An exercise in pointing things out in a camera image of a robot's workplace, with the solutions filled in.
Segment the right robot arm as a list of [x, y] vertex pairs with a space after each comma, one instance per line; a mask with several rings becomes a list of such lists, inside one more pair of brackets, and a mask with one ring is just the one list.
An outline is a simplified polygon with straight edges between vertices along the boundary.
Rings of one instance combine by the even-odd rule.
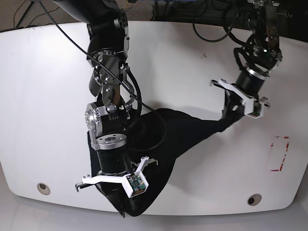
[[127, 64], [127, 16], [114, 0], [58, 0], [56, 4], [86, 23], [90, 37], [84, 53], [93, 67], [89, 90], [96, 99], [85, 111], [92, 174], [76, 188], [95, 186], [125, 216], [137, 209], [134, 198], [149, 186], [142, 168], [154, 163], [146, 156], [134, 163], [129, 156], [129, 132], [141, 115], [142, 99]]

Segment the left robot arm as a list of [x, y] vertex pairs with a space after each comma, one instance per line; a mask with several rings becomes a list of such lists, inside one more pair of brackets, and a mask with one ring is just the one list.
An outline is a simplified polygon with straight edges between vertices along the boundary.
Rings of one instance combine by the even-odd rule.
[[248, 19], [252, 34], [239, 48], [233, 50], [240, 74], [234, 83], [212, 80], [211, 84], [224, 89], [222, 117], [231, 115], [260, 118], [270, 108], [267, 97], [259, 91], [270, 73], [282, 61], [280, 36], [277, 29], [279, 3], [274, 0], [251, 0], [253, 9]]

